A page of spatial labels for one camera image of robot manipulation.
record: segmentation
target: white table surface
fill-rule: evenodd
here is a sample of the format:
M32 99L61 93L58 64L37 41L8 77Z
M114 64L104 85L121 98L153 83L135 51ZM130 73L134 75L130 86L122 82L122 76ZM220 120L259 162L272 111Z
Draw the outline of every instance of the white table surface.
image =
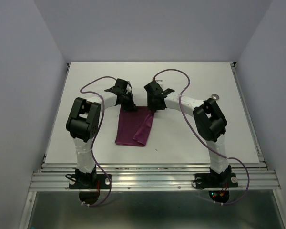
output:
M234 76L229 63L215 62L73 62L71 63L63 90L59 110L47 150L46 163L76 163L75 146L66 122L76 97L89 98L81 94L80 88L101 76L113 76L129 80L133 87L134 101L138 106L147 106L144 86L153 76L167 68L186 72L191 85L184 93L195 99L206 100L218 94L217 101L227 121L225 146L228 156L244 163L258 163L257 152L241 103ZM157 77L164 88L180 92L187 79L177 72L165 72ZM101 93L115 84L104 79L88 89ZM207 149L198 142L182 114L175 110L158 111L145 147L117 146L115 144L120 106L105 110L105 118L94 144L94 154L100 163L209 163ZM194 119L189 117L195 128Z

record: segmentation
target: cable wire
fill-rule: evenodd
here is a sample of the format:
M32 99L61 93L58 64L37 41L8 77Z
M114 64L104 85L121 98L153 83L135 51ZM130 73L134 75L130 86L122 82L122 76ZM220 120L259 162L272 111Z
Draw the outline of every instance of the cable wire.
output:
M65 176L68 180L73 181L74 183L76 183L76 180L74 180L73 178L71 178L71 174L66 174Z
M101 126L102 126L103 119L104 119L104 114L105 114L105 101L104 101L104 98L103 98L99 93L97 93L97 92L93 92L93 91L86 91L86 92L84 92L84 91L83 91L83 89L85 89L85 88L88 87L89 85L93 84L94 82L99 81L99 80L101 80L101 79L105 79L105 78L111 78L111 79L116 80L116 79L115 79L114 77L112 77L112 76L103 76L103 77L100 77L100 78L98 78L98 79L96 79L96 80L94 80L94 81L92 81L92 82L86 84L84 87L82 87L82 88L80 89L80 92L81 92L82 94L87 94L87 93L95 94L95 95L99 96L99 97L101 98L101 101L102 101L102 117L101 117L101 120L100 120L98 129L97 129L97 131L96 131L96 134L95 134L95 136L94 136L94 138L93 138L93 140L92 140L90 151L91 151L91 156L92 156L92 158L93 158L95 164L96 164L96 165L98 166L98 168L100 168L100 170L105 174L105 176L108 178L109 184L110 184L110 188L109 188L109 191L108 191L107 195L105 196L105 198L104 198L100 203L93 204L93 205L89 205L89 204L86 204L85 202L82 202L82 201L80 200L81 203L82 203L82 205L85 205L85 206L87 206L87 207L97 207L97 206L101 205L102 203L104 203L104 202L106 201L106 199L109 197L109 195L110 195L110 193L111 193L111 189L112 189L112 181L111 181L111 179L110 179L110 176L106 173L106 171L105 171L105 170L101 167L101 165L97 162L97 160L96 160L96 158L95 158L95 156L94 156L94 154L93 154L93 144L94 144L95 139L96 139L96 137L97 137L97 135L98 135L98 133L99 133L99 131L100 131L100 128L101 128Z
M223 158L225 158L225 159L232 159L232 160L238 161L238 162L244 167L244 169L245 169L245 171L246 171L246 173L247 173L247 179L248 179L248 181L247 181L247 187L246 187L246 189L245 189L243 195L242 195L240 198L238 198L238 199L236 199L236 200L234 200L234 201L232 201L232 202L229 202L229 203L219 203L219 202L218 202L218 203L221 204L221 205L231 205L231 204L234 204L234 203L240 201L242 198L245 197L245 195L246 195L247 192L248 192L249 186L250 186L250 175L249 175L249 171L248 171L247 167L244 165L244 163L243 163L241 160L237 159L236 157L227 157L227 156L225 156L225 155L222 155L221 153L217 152L216 150L214 150L214 149L212 149L211 147L209 147L206 143L204 143L204 141L203 141L203 140L200 138L200 136L196 133L196 131L193 129L192 125L190 124L189 120L187 119L187 117L186 117L186 115L185 115L185 112L184 112L184 108L183 108L183 106L182 106L181 98L182 98L182 96L183 96L183 93L186 91L186 89L187 89L187 88L190 86L190 84L191 84L190 77L189 77L185 72L183 72L183 71L181 71L181 70L174 69L174 68L170 68L170 69L165 69L165 70L162 70L162 71L158 72L158 73L153 77L153 80L155 80L156 77L157 77L159 74L164 73L164 72L167 72L167 71L179 72L179 73L183 74L184 76L186 76L186 78L187 78L187 81L188 81L187 86L180 92L180 96L179 96L179 106L180 106L180 110L181 110L182 116L184 117L184 119L185 119L187 125L190 127L190 129L191 129L191 131L193 132L193 134L195 135L195 137L199 140L199 142L200 142L203 146L205 146L208 150L210 150L211 152L217 154L218 156L221 156L221 157L223 157Z

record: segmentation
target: black bracket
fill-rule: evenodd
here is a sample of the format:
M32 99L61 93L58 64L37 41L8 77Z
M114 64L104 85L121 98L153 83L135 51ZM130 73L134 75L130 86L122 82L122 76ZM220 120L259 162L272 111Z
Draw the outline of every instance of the black bracket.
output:
M69 189L97 189L97 183L100 182L100 189L109 189L110 184L106 183L107 176L105 174L96 174L96 172L93 172L93 179L85 180L85 182L82 182L82 180L79 179L79 176L77 174L71 174L70 178L75 179L76 182L73 182L74 184L71 184L69 182Z
M145 85L144 88L147 91L148 109L152 111L165 110L167 107L164 99L168 96L168 94L175 91L170 88L164 91L155 80Z
M216 142L225 133L227 120L216 100L209 98L204 101L204 104L193 110L193 115L198 133L204 140Z
M230 192L228 190L225 191L209 191L210 198L219 203L226 203L230 198Z
M133 93L127 91L127 86L131 87L130 82L117 79L115 86L106 89L106 92L114 93L117 96L116 105L121 105L125 111L136 111L137 107L133 101Z
M196 173L194 175L195 180L192 185L196 189L222 188L225 184L228 184L229 188L238 187L236 174L231 172L230 165L220 174L210 169L210 173Z
M81 115L88 113L87 118ZM66 128L71 137L87 142L96 134L99 125L101 104L88 103L87 100L76 98L69 114Z
M91 188L89 188L89 189L96 189L96 191L94 191L94 192L79 192L79 199L82 202L85 202L85 204L89 204L89 205L95 204L100 197L101 190L110 189L110 183L106 184L106 182L105 182L106 178L107 178L107 176L105 174L98 174L95 183L93 184L93 186Z

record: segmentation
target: maroon fabric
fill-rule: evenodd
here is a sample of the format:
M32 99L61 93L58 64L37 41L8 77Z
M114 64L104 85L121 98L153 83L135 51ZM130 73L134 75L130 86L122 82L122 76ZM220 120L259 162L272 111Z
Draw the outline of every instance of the maroon fabric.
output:
M120 109L118 132L115 143L124 146L145 146L153 124L154 112L146 106L138 111Z

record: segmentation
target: white wall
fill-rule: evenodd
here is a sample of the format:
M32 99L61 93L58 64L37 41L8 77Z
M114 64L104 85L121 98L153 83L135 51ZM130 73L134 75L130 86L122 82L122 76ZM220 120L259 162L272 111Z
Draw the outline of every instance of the white wall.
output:
M35 0L67 61L236 61L270 0Z
M286 199L286 0L274 0L237 64L266 162Z
M18 228L66 64L32 0L0 0L0 229Z

